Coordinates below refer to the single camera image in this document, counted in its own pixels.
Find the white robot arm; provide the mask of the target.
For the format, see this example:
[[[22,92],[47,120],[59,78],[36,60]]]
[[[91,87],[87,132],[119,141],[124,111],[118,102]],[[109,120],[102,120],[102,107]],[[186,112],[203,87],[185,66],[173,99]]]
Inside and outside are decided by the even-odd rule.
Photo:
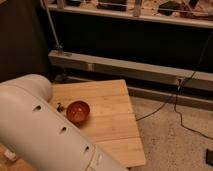
[[[128,171],[49,101],[51,82],[37,74],[0,83],[0,143],[38,171]]]

